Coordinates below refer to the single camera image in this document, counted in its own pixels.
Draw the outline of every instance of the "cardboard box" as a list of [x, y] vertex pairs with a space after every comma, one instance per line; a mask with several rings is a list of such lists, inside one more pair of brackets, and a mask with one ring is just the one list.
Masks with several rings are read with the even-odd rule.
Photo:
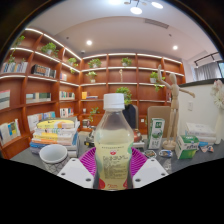
[[165, 120], [162, 118], [152, 118], [150, 122], [150, 131], [148, 135], [148, 149], [160, 148]]
[[199, 140], [194, 135], [180, 135], [177, 138], [175, 152], [177, 159], [191, 159], [198, 150]]

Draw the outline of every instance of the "white cup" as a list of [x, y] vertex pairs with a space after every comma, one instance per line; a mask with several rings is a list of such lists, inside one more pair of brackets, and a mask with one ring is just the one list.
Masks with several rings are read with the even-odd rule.
[[67, 148], [63, 145], [52, 144], [40, 150], [40, 158], [50, 173], [57, 175], [69, 161]]

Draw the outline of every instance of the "green box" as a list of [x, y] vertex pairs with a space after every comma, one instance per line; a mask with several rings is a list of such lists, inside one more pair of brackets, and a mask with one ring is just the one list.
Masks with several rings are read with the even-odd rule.
[[175, 152], [178, 159], [191, 159], [198, 149], [199, 140], [194, 135], [180, 135], [177, 138]]

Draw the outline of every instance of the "shelf light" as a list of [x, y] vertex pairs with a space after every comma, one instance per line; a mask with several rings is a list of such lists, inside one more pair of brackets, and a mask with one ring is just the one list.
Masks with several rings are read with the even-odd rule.
[[157, 68], [143, 68], [143, 67], [139, 67], [139, 70], [149, 70], [149, 71], [158, 71]]
[[63, 84], [66, 84], [66, 85], [70, 85], [70, 86], [77, 86], [77, 87], [79, 87], [79, 85], [73, 84], [73, 83], [69, 83], [69, 82], [60, 81], [60, 83], [63, 83]]
[[149, 54], [137, 54], [139, 56], [144, 56], [144, 57], [150, 57], [150, 58], [162, 58], [160, 56], [155, 56], [155, 55], [149, 55]]
[[97, 86], [97, 85], [106, 85], [106, 83], [89, 83], [89, 84], [82, 84], [80, 86]]
[[108, 67], [108, 69], [136, 69], [137, 67]]
[[47, 38], [49, 38], [49, 39], [53, 40], [55, 43], [57, 43], [57, 44], [61, 45], [62, 47], [64, 47], [64, 45], [63, 45], [63, 44], [59, 43], [58, 41], [56, 41], [54, 38], [52, 38], [52, 37], [48, 36], [47, 34], [44, 34], [44, 36], [46, 36]]
[[31, 79], [42, 79], [42, 80], [46, 80], [46, 81], [57, 82], [57, 80], [54, 80], [54, 79], [46, 79], [46, 78], [34, 77], [34, 76], [28, 76], [28, 78], [31, 78]]
[[109, 56], [119, 56], [119, 55], [128, 56], [128, 55], [135, 55], [135, 53], [112, 53], [108, 55]]
[[175, 60], [170, 59], [170, 58], [164, 58], [164, 60], [173, 61], [173, 62], [176, 62], [176, 63], [182, 64], [182, 62], [180, 62], [180, 61], [175, 61]]
[[29, 52], [33, 52], [32, 50], [26, 49], [26, 48], [22, 48], [22, 47], [17, 47], [17, 48], [10, 48], [10, 50], [21, 50], [21, 51], [29, 51]]
[[75, 70], [76, 72], [80, 72], [79, 70], [77, 70], [76, 68], [74, 68], [74, 67], [72, 67], [72, 66], [69, 66], [69, 65], [66, 65], [65, 63], [63, 63], [62, 62], [62, 64], [64, 65], [64, 66], [67, 66], [68, 68], [70, 68], [70, 69], [72, 69], [72, 70]]
[[90, 71], [97, 71], [97, 70], [106, 70], [107, 68], [91, 68], [82, 70], [82, 72], [90, 72]]
[[47, 55], [45, 55], [45, 54], [41, 54], [40, 52], [37, 52], [37, 51], [35, 51], [35, 53], [36, 54], [39, 54], [39, 55], [41, 55], [41, 56], [43, 56], [43, 57], [46, 57], [46, 58], [49, 58], [49, 59], [51, 59], [51, 60], [54, 60], [54, 61], [56, 61], [56, 62], [60, 62], [60, 61], [58, 61], [57, 59], [54, 59], [54, 58], [52, 58], [52, 57], [49, 57], [49, 56], [47, 56]]
[[32, 32], [43, 34], [42, 32], [40, 32], [38, 30], [35, 30], [35, 29], [26, 28], [25, 30], [29, 30], [29, 31], [32, 31]]
[[73, 53], [71, 50], [69, 50], [67, 47], [65, 48], [66, 51], [69, 51], [71, 54], [73, 54], [76, 58], [78, 58], [80, 61], [82, 60], [78, 55]]
[[0, 76], [0, 79], [4, 79], [4, 78], [24, 78], [25, 75], [7, 75], [7, 76]]
[[98, 54], [98, 55], [93, 55], [93, 56], [89, 56], [89, 57], [84, 57], [83, 59], [89, 59], [89, 58], [97, 58], [97, 57], [105, 57], [107, 56], [107, 54]]
[[184, 76], [183, 74], [180, 74], [180, 73], [176, 73], [176, 72], [170, 72], [170, 71], [166, 71], [167, 73], [173, 73], [175, 75], [180, 75], [180, 76]]
[[109, 85], [137, 85], [137, 82], [108, 82]]

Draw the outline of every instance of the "bottle label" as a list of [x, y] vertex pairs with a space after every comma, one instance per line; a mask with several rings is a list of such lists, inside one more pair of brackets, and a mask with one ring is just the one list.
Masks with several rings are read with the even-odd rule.
[[96, 147], [96, 162], [99, 188], [103, 190], [127, 189], [129, 161], [133, 143], [119, 145], [99, 144]]

